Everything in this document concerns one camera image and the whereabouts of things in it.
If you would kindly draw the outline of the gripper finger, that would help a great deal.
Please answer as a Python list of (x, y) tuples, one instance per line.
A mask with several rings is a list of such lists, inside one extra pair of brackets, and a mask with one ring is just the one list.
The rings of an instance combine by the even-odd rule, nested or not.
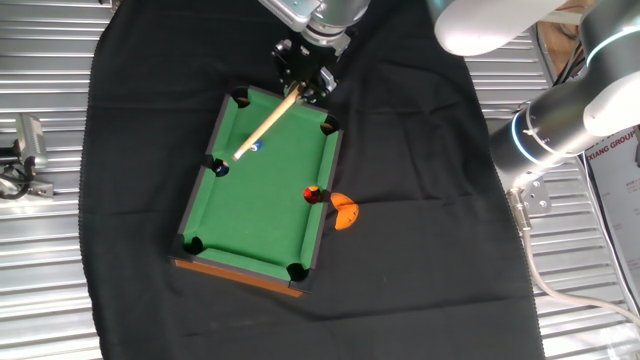
[(286, 98), (293, 98), (295, 103), (311, 103), (313, 100), (313, 82), (311, 79), (295, 79), (289, 74), (280, 78), (283, 85), (283, 94)]
[(312, 76), (312, 102), (325, 99), (337, 87), (334, 75), (327, 67), (318, 69)]

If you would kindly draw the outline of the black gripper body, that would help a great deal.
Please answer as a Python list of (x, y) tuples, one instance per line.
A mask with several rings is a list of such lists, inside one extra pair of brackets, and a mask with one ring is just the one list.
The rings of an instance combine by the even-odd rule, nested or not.
[(339, 59), (333, 48), (316, 46), (302, 38), (281, 40), (275, 45), (272, 56), (279, 78), (289, 74), (295, 79), (311, 80), (314, 73), (322, 67), (327, 67), (331, 72)]

